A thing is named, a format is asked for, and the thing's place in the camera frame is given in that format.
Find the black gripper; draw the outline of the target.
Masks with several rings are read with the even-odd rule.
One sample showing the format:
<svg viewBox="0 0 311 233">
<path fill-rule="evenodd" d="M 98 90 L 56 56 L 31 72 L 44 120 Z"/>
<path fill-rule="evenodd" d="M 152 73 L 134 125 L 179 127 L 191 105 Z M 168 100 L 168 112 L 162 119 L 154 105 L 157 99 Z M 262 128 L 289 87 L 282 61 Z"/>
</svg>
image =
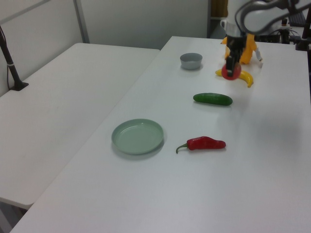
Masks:
<svg viewBox="0 0 311 233">
<path fill-rule="evenodd" d="M 233 37 L 228 35 L 226 46 L 230 51 L 230 56 L 226 59 L 227 75 L 233 76 L 235 64 L 240 64 L 241 55 L 245 48 L 245 35 L 242 37 Z"/>
</svg>

